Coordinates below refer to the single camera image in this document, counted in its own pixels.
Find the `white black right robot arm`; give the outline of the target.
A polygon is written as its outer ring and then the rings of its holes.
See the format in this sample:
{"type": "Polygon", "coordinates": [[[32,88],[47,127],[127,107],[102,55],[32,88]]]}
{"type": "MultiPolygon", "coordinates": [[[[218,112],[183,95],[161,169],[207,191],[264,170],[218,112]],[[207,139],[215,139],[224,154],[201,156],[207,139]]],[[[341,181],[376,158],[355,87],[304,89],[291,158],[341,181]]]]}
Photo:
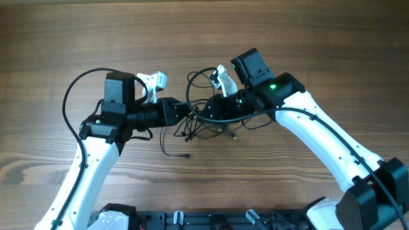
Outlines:
{"type": "Polygon", "coordinates": [[[257,49],[231,60],[243,89],[224,66],[210,70],[220,90],[200,113],[212,123],[242,122],[266,114],[295,134],[327,167],[343,196],[321,198],[306,209],[316,229],[383,229],[408,212],[408,169],[384,161],[334,122],[292,74],[274,75],[257,49]]]}

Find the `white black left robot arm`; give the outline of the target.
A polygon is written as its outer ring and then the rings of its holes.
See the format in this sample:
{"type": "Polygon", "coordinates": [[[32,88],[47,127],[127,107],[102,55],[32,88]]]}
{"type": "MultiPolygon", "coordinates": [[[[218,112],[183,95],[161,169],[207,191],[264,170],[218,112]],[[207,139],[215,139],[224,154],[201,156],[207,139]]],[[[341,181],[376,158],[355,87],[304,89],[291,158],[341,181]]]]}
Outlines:
{"type": "Polygon", "coordinates": [[[106,69],[104,97],[74,132],[77,151],[59,192],[36,229],[143,229],[135,207],[108,204],[92,216],[102,185],[133,131],[177,124],[188,113],[174,98],[157,98],[166,74],[151,75],[106,69]]]}

